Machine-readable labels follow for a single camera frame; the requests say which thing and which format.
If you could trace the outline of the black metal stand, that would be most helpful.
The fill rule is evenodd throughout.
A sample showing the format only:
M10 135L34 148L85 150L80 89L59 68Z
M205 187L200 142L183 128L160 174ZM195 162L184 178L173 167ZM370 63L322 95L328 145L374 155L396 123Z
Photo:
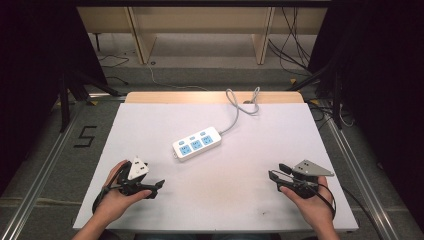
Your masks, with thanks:
M341 129L341 80L336 64L328 63L325 67L307 77L304 81L291 86L289 91L298 91L316 81L318 81L318 86L315 91L316 96L318 98L330 97L332 99L332 118L336 126Z
M114 96L121 97L124 93L109 87L106 81L101 82L79 70L72 70L65 72L59 79L59 98L61 105L61 132L64 132L70 124L70 108L68 93L71 93L77 101L87 102L89 93L85 89L85 85L93 85L94 87L102 90L103 92Z

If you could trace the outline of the person's left hand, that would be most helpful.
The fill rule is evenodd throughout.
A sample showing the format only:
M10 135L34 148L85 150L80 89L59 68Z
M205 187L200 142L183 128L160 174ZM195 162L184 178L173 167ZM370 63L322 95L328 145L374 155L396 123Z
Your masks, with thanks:
M110 190L95 210L94 216L108 223L119 219L134 203L147 198L151 190L142 190L134 195L122 195L117 189Z

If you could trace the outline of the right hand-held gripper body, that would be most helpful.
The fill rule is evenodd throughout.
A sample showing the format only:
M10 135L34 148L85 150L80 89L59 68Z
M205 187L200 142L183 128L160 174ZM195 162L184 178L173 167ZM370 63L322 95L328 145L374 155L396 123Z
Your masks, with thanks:
M334 175L333 172L327 170L309 160L303 160L294 167L293 172L287 174L291 181L290 190L294 191L303 199L308 199L316 195L318 192L318 177Z

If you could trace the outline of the black curtain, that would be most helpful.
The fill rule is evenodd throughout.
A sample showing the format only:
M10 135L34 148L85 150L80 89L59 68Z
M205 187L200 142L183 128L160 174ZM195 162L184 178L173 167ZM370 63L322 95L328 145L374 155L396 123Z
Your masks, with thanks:
M0 194L72 70L106 81L73 1L0 0Z
M331 0L312 72L344 36L342 99L424 232L424 0Z

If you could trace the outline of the aluminium floor rail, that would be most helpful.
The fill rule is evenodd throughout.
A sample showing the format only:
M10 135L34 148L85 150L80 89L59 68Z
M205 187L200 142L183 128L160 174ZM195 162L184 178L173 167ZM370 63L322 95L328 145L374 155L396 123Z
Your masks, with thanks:
M37 199L44 189L73 131L80 110L57 132L52 120L45 125L36 144L27 154L6 191L0 194L0 240L17 240Z
M384 210L384 207L373 190L370 181L361 168L356 155L354 154L346 136L337 127L335 122L328 117L326 124L329 126L333 137L335 138L343 157L355 179L355 182L361 192L361 195L368 207L368 214L371 217L371 222L381 240L400 240L399 235L395 231L389 215Z

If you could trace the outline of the white table cover sheet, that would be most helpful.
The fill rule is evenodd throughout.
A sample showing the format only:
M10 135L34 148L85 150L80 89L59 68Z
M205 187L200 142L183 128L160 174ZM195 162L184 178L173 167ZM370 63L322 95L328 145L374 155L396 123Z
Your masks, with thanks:
M215 127L221 144L184 162L172 144ZM157 233L287 232L307 229L296 205L278 192L268 171L309 160L330 162L308 106L263 104L257 115L230 104L124 103L117 112L74 226L92 215L92 203L109 171L140 158L144 181L165 180L155 199L132 205L114 230Z

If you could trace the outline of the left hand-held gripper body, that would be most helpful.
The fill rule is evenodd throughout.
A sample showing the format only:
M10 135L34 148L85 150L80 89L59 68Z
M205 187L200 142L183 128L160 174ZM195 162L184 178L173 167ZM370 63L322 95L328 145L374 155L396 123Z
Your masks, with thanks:
M126 162L118 172L117 185L121 194L130 196L147 189L142 180L149 172L147 165L138 157Z

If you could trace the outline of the white power strip blue sockets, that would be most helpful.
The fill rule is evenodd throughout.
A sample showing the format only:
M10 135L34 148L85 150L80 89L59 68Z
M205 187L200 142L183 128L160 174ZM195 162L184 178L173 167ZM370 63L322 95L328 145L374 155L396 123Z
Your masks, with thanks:
M172 144L173 155L180 162L191 159L221 144L222 137L215 127L190 134Z

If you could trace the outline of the person's right hand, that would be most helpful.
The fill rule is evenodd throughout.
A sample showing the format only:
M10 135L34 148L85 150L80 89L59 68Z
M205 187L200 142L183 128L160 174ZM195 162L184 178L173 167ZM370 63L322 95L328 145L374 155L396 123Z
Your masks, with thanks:
M281 187L280 191L296 204L304 220L312 228L323 223L333 224L332 211L318 196L303 199L287 187Z

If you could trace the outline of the light wooden bench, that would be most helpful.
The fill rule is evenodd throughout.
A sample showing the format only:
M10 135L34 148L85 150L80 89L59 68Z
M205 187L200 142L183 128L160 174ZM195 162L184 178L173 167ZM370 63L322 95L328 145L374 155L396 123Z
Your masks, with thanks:
M130 33L139 62L147 63L159 33L249 34L256 62L262 65L271 34L315 35L326 8L312 7L80 7L89 33Z

